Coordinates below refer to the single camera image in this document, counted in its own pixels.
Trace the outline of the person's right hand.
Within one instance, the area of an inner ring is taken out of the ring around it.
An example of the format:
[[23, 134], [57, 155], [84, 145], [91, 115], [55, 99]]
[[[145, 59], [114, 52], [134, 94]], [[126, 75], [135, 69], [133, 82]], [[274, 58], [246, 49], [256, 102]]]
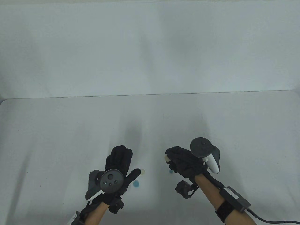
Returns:
[[204, 161], [187, 149], [175, 146], [167, 149], [165, 154], [170, 160], [167, 162], [169, 168], [194, 184], [196, 183], [195, 176], [200, 174], [207, 178], [210, 176]]

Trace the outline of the person's left hand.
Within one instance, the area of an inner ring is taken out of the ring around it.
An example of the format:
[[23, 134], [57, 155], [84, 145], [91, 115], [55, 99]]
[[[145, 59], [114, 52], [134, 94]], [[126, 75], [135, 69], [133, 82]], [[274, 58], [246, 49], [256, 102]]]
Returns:
[[116, 205], [121, 200], [121, 195], [123, 195], [129, 185], [141, 175], [141, 169], [136, 168], [130, 173], [129, 167], [131, 164], [133, 152], [124, 145], [116, 146], [112, 149], [111, 154], [106, 158], [106, 170], [116, 169], [120, 171], [124, 177], [123, 185], [116, 192], [111, 194], [101, 194], [100, 202], [113, 206]]

